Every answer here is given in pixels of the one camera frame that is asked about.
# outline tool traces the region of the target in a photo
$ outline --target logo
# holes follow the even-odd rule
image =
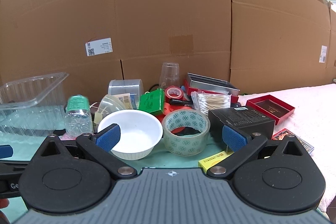
[[[19,185],[16,183],[16,184],[14,184],[14,183],[11,183],[10,184],[10,187],[12,188],[12,189],[18,189],[19,188]]]
[[[167,175],[170,175],[171,177],[176,176],[178,173],[176,173],[175,171],[169,171],[168,173],[166,173]]]

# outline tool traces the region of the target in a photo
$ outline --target plastic bottle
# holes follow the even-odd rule
[[[93,133],[89,99],[82,95],[71,96],[65,115],[65,130],[77,137],[83,133]]]

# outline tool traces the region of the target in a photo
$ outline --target white paper bowl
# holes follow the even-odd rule
[[[98,132],[116,123],[120,127],[120,141],[111,150],[124,160],[146,157],[162,138],[162,125],[153,115],[140,110],[120,110],[101,120]]]

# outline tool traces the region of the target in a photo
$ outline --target cotton swab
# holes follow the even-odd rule
[[[210,94],[197,93],[192,94],[193,100],[197,100],[196,106],[203,114],[208,115],[211,109],[220,109],[231,107],[231,95],[228,94]]]

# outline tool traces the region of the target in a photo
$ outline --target red gift box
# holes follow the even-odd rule
[[[268,110],[262,107],[262,104],[268,105]],[[280,99],[268,94],[258,98],[247,100],[247,106],[253,107],[255,110],[271,117],[275,120],[275,125],[283,122],[294,113],[295,107],[281,101]]]

